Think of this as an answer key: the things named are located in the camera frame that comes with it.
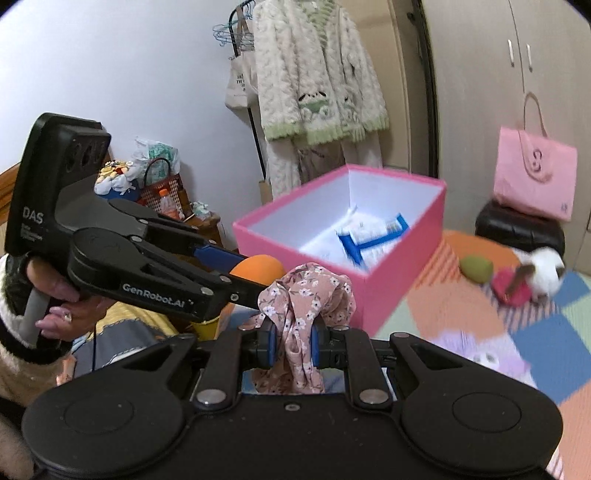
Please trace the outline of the left hand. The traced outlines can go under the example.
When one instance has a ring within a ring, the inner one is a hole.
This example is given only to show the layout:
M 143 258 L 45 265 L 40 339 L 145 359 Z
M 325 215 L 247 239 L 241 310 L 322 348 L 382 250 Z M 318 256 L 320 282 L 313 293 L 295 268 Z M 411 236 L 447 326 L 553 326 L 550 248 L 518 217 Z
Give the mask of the left hand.
M 26 274 L 37 290 L 61 301 L 35 323 L 46 338 L 73 341 L 92 331 L 114 305 L 113 300 L 102 296 L 82 299 L 56 270 L 41 259 L 31 259 Z

